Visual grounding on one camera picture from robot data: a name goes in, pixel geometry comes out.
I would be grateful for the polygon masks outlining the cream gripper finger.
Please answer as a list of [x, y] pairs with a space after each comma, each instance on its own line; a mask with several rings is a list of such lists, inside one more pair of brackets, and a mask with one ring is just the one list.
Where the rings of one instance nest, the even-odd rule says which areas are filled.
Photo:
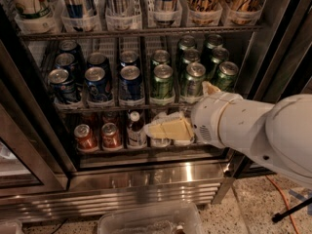
[[209, 96], [209, 95], [212, 95], [212, 94], [220, 91], [219, 87], [214, 86], [209, 81], [203, 81], [202, 87], [203, 87], [203, 95], [204, 96]]
[[169, 115], [161, 112], [143, 129], [151, 138], [190, 140], [194, 137], [191, 121], [181, 111]]

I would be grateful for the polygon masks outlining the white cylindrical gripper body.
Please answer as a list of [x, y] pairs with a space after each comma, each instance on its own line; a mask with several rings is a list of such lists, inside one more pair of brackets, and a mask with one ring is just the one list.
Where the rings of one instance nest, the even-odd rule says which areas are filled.
[[216, 92], [203, 97], [191, 110], [191, 123], [194, 134], [200, 143], [224, 148], [218, 132], [219, 122], [225, 109], [236, 100], [243, 98], [238, 94]]

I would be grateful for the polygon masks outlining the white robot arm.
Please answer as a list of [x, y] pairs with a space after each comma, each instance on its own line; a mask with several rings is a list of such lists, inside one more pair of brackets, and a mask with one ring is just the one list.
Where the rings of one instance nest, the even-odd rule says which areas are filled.
[[144, 126], [152, 138], [190, 140], [229, 147], [260, 166], [312, 188], [312, 95], [272, 104], [244, 99], [203, 84], [191, 116], [176, 112]]

